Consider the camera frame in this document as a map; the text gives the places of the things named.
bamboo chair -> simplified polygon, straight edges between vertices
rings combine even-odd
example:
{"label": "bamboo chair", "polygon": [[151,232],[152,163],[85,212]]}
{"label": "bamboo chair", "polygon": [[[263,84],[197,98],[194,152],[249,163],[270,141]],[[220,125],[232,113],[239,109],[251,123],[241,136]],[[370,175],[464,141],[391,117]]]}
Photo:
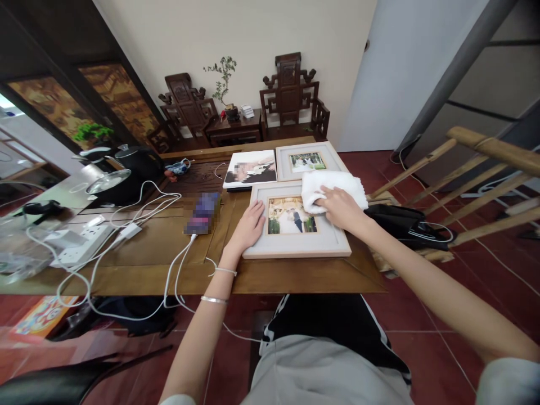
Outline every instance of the bamboo chair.
{"label": "bamboo chair", "polygon": [[[458,178],[464,173],[467,173],[469,170],[473,169],[474,167],[478,166],[480,163],[486,161],[489,158],[496,159],[500,163],[492,167],[491,169],[486,170],[484,173],[476,176],[474,179],[468,181],[463,186],[452,191],[444,198],[441,198],[440,201],[436,202],[431,207],[425,209],[424,213],[426,215],[432,213],[437,208],[444,206],[449,201],[460,196],[460,194],[479,185],[480,183],[486,181],[490,177],[494,176],[495,174],[506,168],[514,168],[521,171],[520,174],[502,182],[497,187],[486,192],[481,197],[473,200],[460,210],[449,214],[448,217],[446,217],[441,222],[442,225],[448,226],[453,222],[463,218],[464,216],[476,211],[490,201],[503,196],[504,194],[529,181],[530,179],[534,177],[540,177],[540,155],[536,154],[533,151],[511,145],[507,142],[503,142],[495,138],[487,137],[485,135],[473,132],[462,127],[453,127],[448,131],[446,136],[449,138],[449,140],[447,140],[444,144],[442,144],[433,152],[428,154],[428,156],[426,156],[425,158],[413,164],[413,166],[411,166],[405,172],[401,173],[393,180],[382,186],[380,189],[368,195],[367,200],[370,205],[400,205],[397,204],[396,199],[394,198],[394,196],[392,196],[389,190],[396,184],[398,184],[400,181],[404,180],[405,178],[416,172],[418,169],[428,165],[430,162],[435,161],[436,159],[444,155],[458,143],[478,152],[480,155],[469,160],[466,164],[454,170],[452,173],[447,174],[436,184],[428,187],[426,190],[413,197],[410,201],[407,201],[405,204],[403,204],[403,206],[412,207],[414,203],[420,201],[430,193],[437,191],[452,180]],[[508,218],[501,219],[493,223],[486,224],[481,227],[470,229],[464,233],[461,233],[460,235],[458,235],[456,240],[454,240],[454,242],[449,244],[449,246],[452,248],[470,240],[476,239],[478,237],[490,235],[495,232],[503,231],[508,228],[512,228],[524,223],[540,219],[540,206],[532,205],[530,209],[525,210],[523,209],[523,207],[521,207],[520,210],[516,211],[519,212],[515,215],[509,216]],[[432,262],[437,260],[441,262],[447,262],[454,258],[453,254],[450,251],[444,252],[434,249],[423,249],[418,251],[418,253],[420,253],[427,260],[430,260]],[[386,263],[378,254],[374,253],[373,256],[380,271],[391,270],[388,263]]]}

pot lid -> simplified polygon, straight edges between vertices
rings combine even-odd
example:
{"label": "pot lid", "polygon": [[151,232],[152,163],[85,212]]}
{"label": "pot lid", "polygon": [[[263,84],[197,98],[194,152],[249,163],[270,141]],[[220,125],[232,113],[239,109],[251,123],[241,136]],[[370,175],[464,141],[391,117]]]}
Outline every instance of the pot lid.
{"label": "pot lid", "polygon": [[120,145],[120,150],[116,152],[114,157],[117,159],[125,158],[129,155],[133,155],[140,148],[141,148],[140,146],[128,146],[127,144]]}
{"label": "pot lid", "polygon": [[95,194],[113,188],[118,184],[122,183],[122,181],[126,180],[130,175],[131,170],[129,169],[119,170],[117,172],[106,174],[105,176],[99,178],[98,180],[90,184],[90,186],[88,186],[88,188],[86,189],[86,193]]}

picture frame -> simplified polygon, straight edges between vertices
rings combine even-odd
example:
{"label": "picture frame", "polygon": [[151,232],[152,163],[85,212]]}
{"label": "picture frame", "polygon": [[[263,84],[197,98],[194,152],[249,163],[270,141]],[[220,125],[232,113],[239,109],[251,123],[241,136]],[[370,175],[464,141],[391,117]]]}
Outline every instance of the picture frame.
{"label": "picture frame", "polygon": [[311,170],[349,173],[330,141],[276,147],[276,164],[279,182],[301,180]]}
{"label": "picture frame", "polygon": [[273,149],[232,154],[223,188],[227,191],[247,191],[253,185],[276,183],[276,156]]}
{"label": "picture frame", "polygon": [[264,201],[264,230],[244,259],[348,257],[345,232],[325,214],[308,214],[302,205],[302,181],[253,185],[250,203]]}

power strip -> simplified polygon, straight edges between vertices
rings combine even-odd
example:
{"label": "power strip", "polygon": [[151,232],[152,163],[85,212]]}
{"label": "power strip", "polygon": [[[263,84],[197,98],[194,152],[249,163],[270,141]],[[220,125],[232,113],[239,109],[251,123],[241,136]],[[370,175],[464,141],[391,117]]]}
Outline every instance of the power strip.
{"label": "power strip", "polygon": [[[58,255],[58,261],[66,267],[72,267],[90,260],[113,230],[114,228],[110,225],[99,225],[85,229],[80,235],[87,241],[80,246],[64,249]],[[58,261],[55,260],[51,265],[60,267]]]}

white towel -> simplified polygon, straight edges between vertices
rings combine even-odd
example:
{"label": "white towel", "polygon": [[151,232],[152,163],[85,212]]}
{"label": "white towel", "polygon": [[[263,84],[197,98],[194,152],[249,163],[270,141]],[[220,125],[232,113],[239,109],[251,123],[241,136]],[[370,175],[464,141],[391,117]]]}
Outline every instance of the white towel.
{"label": "white towel", "polygon": [[305,172],[302,176],[302,202],[304,210],[310,214],[322,214],[326,209],[315,205],[314,202],[326,196],[321,194],[321,186],[328,188],[339,187],[349,193],[360,208],[367,208],[366,193],[362,182],[346,172],[332,172],[329,170],[314,170]]}

